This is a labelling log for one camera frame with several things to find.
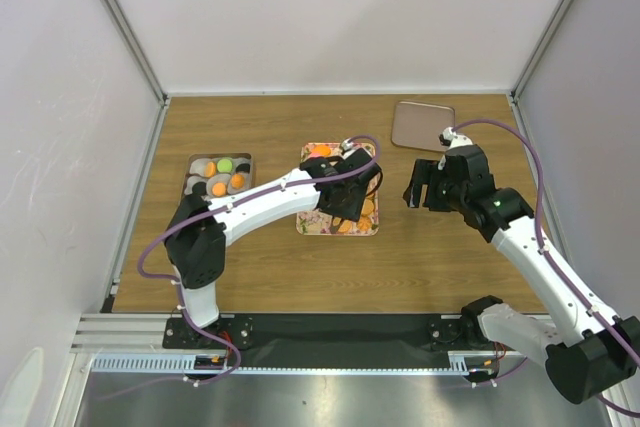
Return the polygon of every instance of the wire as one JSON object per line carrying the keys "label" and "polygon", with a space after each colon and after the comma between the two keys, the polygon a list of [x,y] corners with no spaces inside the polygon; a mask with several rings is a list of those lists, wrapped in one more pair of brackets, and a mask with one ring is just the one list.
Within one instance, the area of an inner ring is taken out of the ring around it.
{"label": "wire", "polygon": [[[343,180],[343,179],[347,179],[353,176],[356,176],[368,169],[370,169],[371,167],[373,167],[376,163],[376,161],[378,160],[378,157],[380,155],[380,143],[378,142],[378,140],[375,137],[372,137],[371,135],[367,135],[367,134],[361,134],[361,135],[356,135],[354,137],[351,137],[348,139],[348,141],[353,142],[356,139],[365,139],[365,140],[369,140],[373,143],[373,145],[375,146],[374,148],[374,153],[373,156],[371,158],[371,160],[369,162],[367,162],[365,165],[358,167],[357,169],[351,170],[349,172],[345,172],[344,174],[338,174],[338,175],[333,175],[331,177],[323,177],[320,179],[302,179],[302,180],[295,180],[295,181],[291,181],[291,182],[287,182],[284,186],[281,185],[275,185],[272,187],[268,187],[266,189],[260,190],[258,192],[254,192],[252,194],[247,195],[246,197],[243,197],[241,199],[238,199],[236,201],[234,201],[233,205],[235,207],[245,204],[247,202],[250,202],[252,200],[258,199],[260,197],[263,197],[267,194],[270,194],[272,192],[276,192],[278,190],[282,190],[283,188],[288,188],[288,187],[296,187],[298,185],[310,185],[310,184],[322,184],[325,182],[336,182],[338,180]],[[235,354],[235,362],[233,364],[233,366],[231,368],[228,368],[227,370],[225,370],[224,372],[221,372],[220,374],[217,374],[215,377],[212,377],[211,379],[207,379],[207,380],[196,380],[195,382],[193,382],[194,387],[197,387],[198,385],[207,385],[207,384],[212,384],[214,382],[218,382],[221,379],[231,375],[236,369],[238,369],[240,367],[240,364],[242,362],[242,355],[240,354],[240,351],[238,350],[238,348],[231,342],[226,340],[223,337],[218,337],[217,335],[214,335],[210,332],[207,332],[203,329],[201,329],[200,327],[198,327],[193,320],[191,319],[191,316],[189,315],[189,313],[187,312],[186,309],[186,305],[184,302],[184,297],[182,295],[182,289],[180,288],[181,286],[181,282],[180,282],[180,278],[176,275],[172,275],[172,274],[152,274],[150,272],[147,272],[146,270],[144,270],[144,262],[147,259],[147,257],[149,256],[149,254],[153,251],[153,249],[155,249],[160,243],[162,243],[163,241],[165,241],[166,239],[168,239],[169,237],[171,237],[173,234],[175,234],[176,232],[178,232],[179,230],[187,227],[188,225],[191,224],[195,224],[196,222],[200,222],[201,220],[204,220],[206,218],[209,217],[214,217],[218,214],[221,214],[222,212],[225,212],[227,210],[226,206],[223,207],[219,207],[217,209],[213,209],[207,212],[203,212],[201,214],[198,215],[194,215],[193,217],[189,217],[188,219],[177,223],[176,225],[172,226],[171,228],[167,229],[165,232],[163,232],[162,234],[160,234],[158,237],[156,237],[153,241],[151,241],[151,243],[144,249],[144,251],[142,252],[142,254],[140,255],[140,257],[138,258],[138,262],[136,265],[136,268],[138,270],[138,273],[147,279],[164,279],[164,280],[169,280],[171,281],[171,283],[173,285],[176,286],[176,292],[178,294],[178,299],[179,299],[179,305],[182,308],[182,315],[185,319],[185,321],[187,322],[187,324],[189,324],[189,326],[196,331],[197,333],[199,333],[200,335],[207,337],[211,340],[214,340],[215,342],[218,342],[220,344],[223,344],[224,346],[227,347],[228,350],[232,351]],[[152,384],[156,384],[159,382],[163,382],[164,380],[178,380],[178,377],[163,377],[160,379],[154,379],[153,382],[147,382],[145,384],[136,386],[136,387],[132,387],[129,389],[126,389],[125,391],[120,391],[120,392],[116,392],[115,394],[111,394],[109,396],[105,396],[102,397],[103,400],[107,400],[107,399],[111,399],[114,397],[117,397],[119,395],[122,395],[124,393],[129,393],[132,392],[138,388],[147,386],[147,385],[152,385]]]}
{"label": "wire", "polygon": [[[373,167],[373,165],[376,163],[376,161],[378,160],[378,157],[380,155],[380,144],[378,143],[377,139],[375,139],[374,137],[372,137],[370,135],[362,134],[362,135],[356,135],[354,137],[351,137],[349,140],[353,141],[354,139],[367,139],[367,140],[370,140],[371,142],[373,142],[373,144],[375,146],[375,150],[374,150],[373,157],[371,158],[371,160],[368,163],[366,163],[365,165],[363,165],[361,167],[358,167],[357,169],[354,169],[354,170],[351,170],[349,172],[346,172],[344,174],[333,175],[331,177],[323,177],[323,178],[320,178],[320,179],[302,179],[302,180],[294,180],[292,182],[287,182],[284,185],[284,188],[286,189],[287,187],[296,187],[298,185],[322,184],[322,183],[325,183],[325,182],[335,182],[337,180],[343,180],[343,179],[347,179],[347,178],[353,177],[353,176],[358,175],[358,174],[364,172],[365,170],[368,170],[371,167]],[[238,199],[233,203],[233,205],[234,205],[234,207],[237,207],[237,206],[246,204],[247,202],[250,202],[252,200],[258,199],[258,198],[260,198],[260,197],[262,197],[264,195],[267,195],[267,194],[270,194],[272,192],[276,192],[276,191],[279,191],[279,190],[282,190],[282,187],[280,185],[274,185],[272,187],[265,188],[265,189],[260,190],[258,192],[254,192],[252,194],[249,194],[246,197]],[[165,232],[160,234],[153,241],[151,241],[151,243],[144,249],[144,251],[142,252],[140,257],[138,258],[138,263],[136,265],[138,273],[142,277],[145,277],[147,279],[165,279],[165,280],[172,281],[174,284],[175,283],[179,283],[180,279],[175,275],[172,275],[172,274],[152,274],[152,273],[149,273],[149,272],[145,271],[144,270],[144,261],[149,256],[149,254],[153,251],[153,249],[155,249],[160,243],[164,242],[166,239],[171,237],[173,234],[175,234],[179,230],[187,227],[188,225],[195,224],[196,222],[200,222],[201,220],[207,219],[209,217],[214,217],[214,216],[216,216],[218,214],[221,214],[222,212],[226,212],[226,210],[227,210],[226,206],[221,206],[221,207],[219,207],[217,209],[210,210],[210,211],[207,211],[207,212],[203,212],[201,214],[194,215],[193,217],[189,217],[188,219],[177,223],[173,227],[167,229]]]}
{"label": "wire", "polygon": [[373,189],[371,189],[371,192],[367,192],[367,195],[365,197],[369,197],[370,195],[373,195],[378,191],[378,189],[382,185],[382,178],[383,177],[384,176],[382,175],[382,171],[380,171],[380,173],[378,174],[378,182],[376,183],[376,186]]}
{"label": "wire", "polygon": [[[231,340],[231,336],[227,331],[220,332],[220,337],[222,337],[229,343],[233,343],[233,341]],[[231,349],[227,347],[227,357],[229,357],[229,355],[231,355]]]}
{"label": "wire", "polygon": [[[627,352],[627,354],[629,354],[629,357],[633,359],[636,365],[640,367],[640,356],[638,355],[638,353],[635,350],[633,350],[633,347],[631,347],[631,345],[624,339],[624,337],[622,337],[622,335],[620,335],[618,331],[612,325],[610,325],[609,322],[607,322],[607,320],[604,318],[602,314],[600,314],[600,312],[597,312],[596,310],[593,309],[593,304],[589,301],[589,299],[571,281],[571,279],[562,270],[562,268],[558,265],[555,259],[551,256],[551,254],[544,248],[545,240],[544,240],[544,235],[542,233],[542,197],[544,195],[544,178],[542,174],[542,162],[540,161],[540,157],[538,156],[538,153],[536,152],[536,150],[533,148],[531,143],[522,134],[520,134],[520,132],[518,132],[516,129],[514,129],[510,125],[502,123],[498,120],[493,120],[493,119],[470,120],[468,122],[463,122],[461,124],[456,125],[453,128],[453,130],[458,131],[464,127],[468,127],[474,124],[490,124],[496,127],[500,127],[510,132],[511,134],[515,135],[520,140],[520,142],[522,142],[522,144],[527,148],[527,150],[531,154],[531,157],[533,158],[533,162],[536,167],[536,174],[538,176],[536,207],[535,207],[535,214],[533,219],[534,219],[534,227],[535,227],[535,233],[536,233],[536,241],[538,242],[538,247],[540,248],[540,252],[542,252],[542,255],[544,256],[546,261],[549,263],[549,266],[551,267],[551,269],[555,272],[555,274],[558,277],[560,277],[560,279],[569,288],[569,290],[571,290],[573,295],[575,295],[578,298],[580,303],[584,305],[587,311],[591,312],[593,317],[607,330],[607,332],[611,334],[611,336],[618,342],[618,344],[620,344],[620,346]],[[600,399],[600,401],[603,401],[604,397],[598,396],[598,399]],[[626,412],[629,412],[629,414],[625,414],[625,415],[629,415],[630,417],[635,417],[637,415],[637,418],[640,418],[640,412],[630,412],[619,406],[612,407],[615,404],[609,401],[604,403],[605,405],[607,405],[607,407],[612,408],[617,412],[622,413],[622,411],[626,411]]]}
{"label": "wire", "polygon": [[632,410],[627,410],[627,409],[625,409],[623,407],[620,407],[619,405],[614,404],[610,400],[605,399],[604,395],[602,395],[602,394],[598,394],[598,395],[596,395],[596,397],[598,398],[598,400],[600,402],[602,402],[604,405],[609,407],[611,410],[615,410],[619,414],[626,415],[626,416],[632,417],[634,419],[640,419],[640,412],[633,412]]}
{"label": "wire", "polygon": [[504,346],[504,344],[500,343],[500,342],[494,342],[495,347],[496,347],[496,362],[500,362],[502,359],[504,359],[507,356],[507,348]]}
{"label": "wire", "polygon": [[126,389],[118,390],[112,394],[100,395],[96,397],[98,402],[105,402],[107,400],[115,399],[116,397],[120,397],[121,395],[130,394],[131,392],[135,392],[136,390],[143,389],[145,387],[151,387],[155,384],[160,384],[162,382],[168,381],[180,381],[184,382],[184,377],[179,375],[165,375],[163,377],[156,377],[155,379],[151,379],[147,382],[143,382],[138,385],[134,385],[132,387],[128,387]]}
{"label": "wire", "polygon": [[516,374],[517,372],[520,372],[520,370],[522,370],[522,368],[525,366],[525,364],[527,363],[527,359],[526,357],[522,360],[522,362],[520,362],[518,365],[516,365],[513,369],[505,372],[502,375],[499,375],[498,377],[496,377],[495,379],[489,379],[489,380],[483,380],[481,382],[476,382],[476,383],[472,383],[472,384],[467,384],[468,387],[467,388],[478,388],[478,387],[488,387],[488,386],[493,386],[495,385],[496,382],[501,382],[503,380],[508,379],[509,377],[513,376],[514,374]]}

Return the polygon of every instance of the wooden table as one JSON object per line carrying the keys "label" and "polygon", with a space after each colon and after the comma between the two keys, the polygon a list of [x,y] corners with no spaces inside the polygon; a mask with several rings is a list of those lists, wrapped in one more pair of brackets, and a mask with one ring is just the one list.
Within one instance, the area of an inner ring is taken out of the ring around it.
{"label": "wooden table", "polygon": [[[493,294],[525,312],[541,303],[520,273],[457,213],[408,209],[402,193],[416,158],[439,158],[391,144],[395,104],[414,99],[449,105],[457,121],[477,117],[514,125],[502,95],[371,95],[174,98],[160,138],[115,299],[116,312],[171,311],[173,287],[138,276],[143,248],[167,226],[179,201],[187,158],[194,153],[250,152],[257,183],[297,166],[310,141],[339,142],[369,133],[382,145],[380,230],[373,237],[303,236],[295,217],[259,229],[227,250],[217,282],[223,311],[457,312]],[[534,186],[522,146],[491,126],[465,130],[486,152],[498,186],[533,204]],[[171,272],[162,247],[151,272]]]}

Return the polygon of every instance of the metal floor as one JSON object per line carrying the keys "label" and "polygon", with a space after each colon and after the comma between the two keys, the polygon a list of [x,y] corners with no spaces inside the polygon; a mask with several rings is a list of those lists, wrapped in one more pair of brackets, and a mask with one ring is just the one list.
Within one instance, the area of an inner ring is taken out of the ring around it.
{"label": "metal floor", "polygon": [[460,377],[443,376],[253,374],[197,389],[161,382],[100,400],[153,378],[91,374],[76,427],[611,425],[601,404],[566,402],[531,363],[497,388],[471,389]]}

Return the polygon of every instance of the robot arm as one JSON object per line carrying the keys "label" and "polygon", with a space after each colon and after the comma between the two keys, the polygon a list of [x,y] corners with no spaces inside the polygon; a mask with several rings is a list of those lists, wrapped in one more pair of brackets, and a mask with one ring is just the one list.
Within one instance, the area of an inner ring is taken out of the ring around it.
{"label": "robot arm", "polygon": [[[360,174],[340,178],[359,168],[364,169]],[[207,210],[218,212],[165,241],[194,323],[204,328],[218,320],[215,282],[224,271],[227,247],[282,217],[316,208],[357,221],[369,182],[381,173],[366,149],[343,143],[340,156],[310,158],[286,175],[237,195],[213,200],[198,193],[186,195],[169,228]],[[259,200],[247,202],[258,197]]]}
{"label": "robot arm", "polygon": [[592,311],[598,310],[636,349],[640,347],[640,322],[635,317],[620,319],[547,243],[545,249],[562,272],[593,304],[587,311],[539,250],[531,207],[514,189],[496,189],[482,149],[451,129],[444,131],[441,141],[449,148],[439,162],[416,161],[404,194],[407,205],[418,207],[422,187],[427,185],[423,206],[461,213],[467,225],[522,273],[555,323],[555,327],[541,323],[489,296],[462,309],[477,335],[509,345],[544,366],[555,387],[573,403],[633,375],[633,360],[603,330]]}

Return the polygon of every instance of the orange object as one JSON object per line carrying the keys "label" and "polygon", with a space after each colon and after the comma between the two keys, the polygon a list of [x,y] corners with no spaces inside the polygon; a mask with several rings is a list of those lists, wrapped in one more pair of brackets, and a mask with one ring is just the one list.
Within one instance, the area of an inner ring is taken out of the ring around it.
{"label": "orange object", "polygon": [[313,157],[329,157],[331,155],[331,149],[328,145],[325,144],[316,145],[311,151],[311,155]]}
{"label": "orange object", "polygon": [[341,234],[349,232],[351,230],[352,225],[353,225],[353,222],[351,222],[350,220],[345,220],[342,223],[342,225],[338,227],[338,232],[340,232]]}
{"label": "orange object", "polygon": [[234,189],[241,189],[244,187],[244,176],[241,174],[235,174],[231,177],[231,187]]}
{"label": "orange object", "polygon": [[359,231],[366,232],[368,230],[371,230],[373,222],[371,222],[371,219],[369,217],[360,217],[357,226]]}
{"label": "orange object", "polygon": [[213,184],[213,189],[211,189],[211,193],[216,197],[222,197],[227,193],[227,186],[224,182],[218,182],[217,184]]}
{"label": "orange object", "polygon": [[363,217],[366,217],[367,215],[371,215],[373,214],[373,211],[375,209],[375,204],[373,203],[373,200],[370,199],[365,199],[364,204],[362,204],[362,213],[360,215],[362,215]]}
{"label": "orange object", "polygon": [[204,168],[204,176],[213,177],[214,175],[216,175],[216,164],[209,162]]}

